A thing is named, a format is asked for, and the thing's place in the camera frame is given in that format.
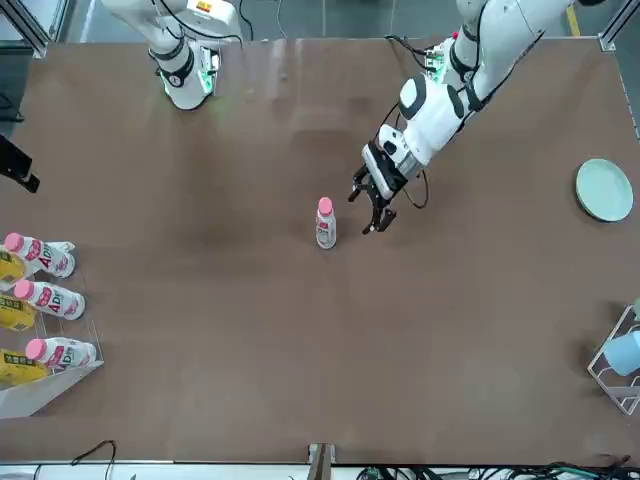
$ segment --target plastic bottle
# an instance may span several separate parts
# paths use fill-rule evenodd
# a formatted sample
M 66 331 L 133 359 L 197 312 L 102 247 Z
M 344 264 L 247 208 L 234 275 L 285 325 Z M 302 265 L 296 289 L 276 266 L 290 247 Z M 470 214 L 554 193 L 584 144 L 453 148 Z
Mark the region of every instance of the plastic bottle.
M 85 300 L 82 295 L 50 283 L 23 279 L 16 283 L 13 294 L 41 312 L 67 320 L 76 320 L 84 312 Z
M 20 257 L 6 250 L 0 250 L 0 282 L 12 285 L 24 277 L 26 271 Z
M 49 369 L 44 365 L 30 360 L 22 353 L 0 349 L 0 382 L 20 385 L 47 375 L 49 375 Z
M 96 347 L 64 337 L 35 338 L 27 344 L 27 358 L 47 367 L 82 367 L 96 359 Z
M 52 247 L 37 238 L 10 233 L 4 239 L 4 248 L 15 253 L 25 262 L 60 278 L 67 278 L 76 268 L 73 255 Z
M 320 248 L 328 250 L 336 244 L 336 217 L 331 199 L 322 197 L 316 212 L 316 240 Z
M 24 300 L 0 295 L 0 327 L 22 332 L 33 327 L 36 311 Z

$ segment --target metal frame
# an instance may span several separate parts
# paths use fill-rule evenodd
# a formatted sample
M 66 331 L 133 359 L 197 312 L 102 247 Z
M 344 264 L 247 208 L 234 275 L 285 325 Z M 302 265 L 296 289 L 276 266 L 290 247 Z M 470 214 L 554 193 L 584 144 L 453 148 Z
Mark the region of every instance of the metal frame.
M 633 14 L 636 13 L 638 7 L 640 7 L 640 0 L 627 0 L 613 15 L 604 30 L 598 35 L 603 52 L 616 51 L 614 40 Z
M 35 54 L 44 58 L 51 41 L 38 21 L 19 0 L 0 0 L 0 10 L 32 46 Z
M 621 330 L 623 324 L 626 324 L 627 327 Z M 613 375 L 613 378 L 616 379 L 620 379 L 620 377 L 613 372 L 613 368 L 609 366 L 609 363 L 604 357 L 602 351 L 604 349 L 604 345 L 609 340 L 614 337 L 630 333 L 637 328 L 640 328 L 640 320 L 636 316 L 633 305 L 629 305 L 624 310 L 624 313 L 618 320 L 618 323 L 613 327 L 613 330 L 611 330 L 611 333 L 609 333 L 609 336 L 587 367 L 587 371 L 591 374 L 597 384 L 600 385 L 607 396 L 613 400 L 613 403 L 615 403 L 616 406 L 626 415 L 631 415 L 640 402 L 640 375 L 630 375 L 629 379 L 631 381 L 629 382 L 627 380 L 624 385 L 611 385 L 609 383 L 611 380 L 611 377 L 609 377 L 610 375 Z

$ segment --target green light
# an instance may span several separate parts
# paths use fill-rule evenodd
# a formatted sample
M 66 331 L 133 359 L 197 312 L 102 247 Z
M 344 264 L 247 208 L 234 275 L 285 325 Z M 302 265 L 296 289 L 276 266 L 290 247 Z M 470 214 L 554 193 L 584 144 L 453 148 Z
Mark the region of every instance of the green light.
M 213 81 L 211 80 L 211 75 L 207 74 L 207 72 L 204 72 L 202 70 L 200 70 L 200 83 L 202 84 L 202 88 L 204 89 L 204 92 L 209 94 L 211 93 L 211 91 L 213 90 Z

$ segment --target dish rack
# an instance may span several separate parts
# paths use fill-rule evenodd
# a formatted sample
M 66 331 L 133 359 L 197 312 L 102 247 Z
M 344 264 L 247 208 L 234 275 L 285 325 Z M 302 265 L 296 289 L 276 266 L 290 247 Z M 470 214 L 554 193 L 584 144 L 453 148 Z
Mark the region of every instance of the dish rack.
M 602 350 L 609 340 L 636 329 L 640 329 L 640 319 L 633 305 L 629 305 L 587 367 L 594 380 L 625 415 L 631 415 L 640 402 L 640 375 L 637 375 L 640 371 L 621 377 L 613 371 Z

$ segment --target pink bottle cap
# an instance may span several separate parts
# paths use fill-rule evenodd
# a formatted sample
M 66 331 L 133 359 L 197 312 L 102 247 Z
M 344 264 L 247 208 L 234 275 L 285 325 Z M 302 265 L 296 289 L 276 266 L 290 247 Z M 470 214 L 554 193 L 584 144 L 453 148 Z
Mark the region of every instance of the pink bottle cap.
M 331 199 L 328 197 L 322 197 L 318 202 L 318 211 L 320 215 L 327 216 L 331 215 L 333 212 L 333 203 L 331 203 Z
M 24 245 L 24 237 L 19 233 L 10 233 L 4 239 L 4 248 L 10 252 L 19 251 Z
M 40 360 L 47 351 L 47 342 L 41 338 L 34 338 L 27 343 L 27 358 L 30 360 Z
M 13 294 L 20 300 L 24 300 L 27 298 L 31 298 L 35 288 L 36 287 L 33 285 L 33 282 L 30 282 L 29 280 L 18 280 L 16 286 L 13 287 Z

